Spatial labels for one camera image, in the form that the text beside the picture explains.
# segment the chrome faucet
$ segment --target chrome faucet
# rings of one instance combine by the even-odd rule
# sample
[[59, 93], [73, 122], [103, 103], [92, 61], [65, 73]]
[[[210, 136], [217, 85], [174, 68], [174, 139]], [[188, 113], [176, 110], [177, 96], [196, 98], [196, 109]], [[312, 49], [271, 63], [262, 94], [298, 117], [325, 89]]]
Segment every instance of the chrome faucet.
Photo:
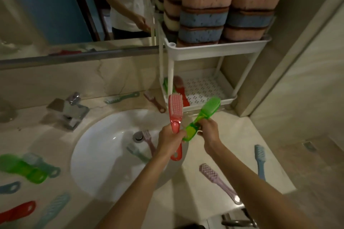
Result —
[[80, 93], [75, 92], [66, 100], [56, 98], [46, 108], [61, 119], [67, 129], [74, 130], [89, 112], [89, 108], [80, 105]]

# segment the right hand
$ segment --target right hand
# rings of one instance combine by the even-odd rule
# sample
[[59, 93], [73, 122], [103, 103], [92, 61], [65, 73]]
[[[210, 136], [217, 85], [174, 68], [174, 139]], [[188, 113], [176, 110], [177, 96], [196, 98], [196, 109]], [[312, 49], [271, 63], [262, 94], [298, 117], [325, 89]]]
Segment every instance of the right hand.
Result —
[[197, 135], [203, 137], [205, 152], [210, 154], [214, 147], [216, 147], [218, 144], [221, 144], [217, 123], [210, 118], [201, 119], [198, 123], [201, 125], [201, 131], [198, 131]]
[[146, 19], [143, 16], [136, 14], [133, 21], [140, 30], [150, 33], [150, 27], [146, 24]]

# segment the sink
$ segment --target sink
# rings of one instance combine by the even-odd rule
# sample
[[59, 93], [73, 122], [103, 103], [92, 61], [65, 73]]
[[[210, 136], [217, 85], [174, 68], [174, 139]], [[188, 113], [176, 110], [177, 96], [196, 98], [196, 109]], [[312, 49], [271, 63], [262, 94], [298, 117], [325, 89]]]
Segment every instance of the sink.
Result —
[[[92, 125], [79, 139], [71, 157], [71, 175], [82, 191], [102, 201], [117, 201], [140, 174], [145, 164], [127, 149], [133, 134], [148, 129], [157, 146], [161, 128], [170, 123], [168, 114], [146, 109], [111, 114]], [[135, 143], [151, 158], [146, 142]], [[182, 144], [183, 158], [170, 160], [161, 174], [157, 188], [170, 180], [181, 167], [188, 143]]]

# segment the black pants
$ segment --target black pants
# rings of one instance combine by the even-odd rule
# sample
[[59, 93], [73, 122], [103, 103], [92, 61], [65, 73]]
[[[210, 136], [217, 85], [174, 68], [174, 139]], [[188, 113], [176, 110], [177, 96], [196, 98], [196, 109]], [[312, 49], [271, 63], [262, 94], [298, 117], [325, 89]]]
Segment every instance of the black pants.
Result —
[[150, 34], [144, 31], [130, 32], [125, 30], [119, 30], [113, 27], [112, 33], [114, 34], [114, 40], [150, 37]]

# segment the left hand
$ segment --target left hand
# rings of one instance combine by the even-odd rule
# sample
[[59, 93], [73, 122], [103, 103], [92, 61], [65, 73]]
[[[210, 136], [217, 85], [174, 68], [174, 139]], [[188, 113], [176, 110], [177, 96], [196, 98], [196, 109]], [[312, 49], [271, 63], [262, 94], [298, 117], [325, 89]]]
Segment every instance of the left hand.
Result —
[[176, 152], [183, 137], [186, 135], [187, 132], [184, 130], [180, 130], [178, 133], [174, 134], [171, 125], [166, 125], [159, 133], [156, 154], [170, 158]]

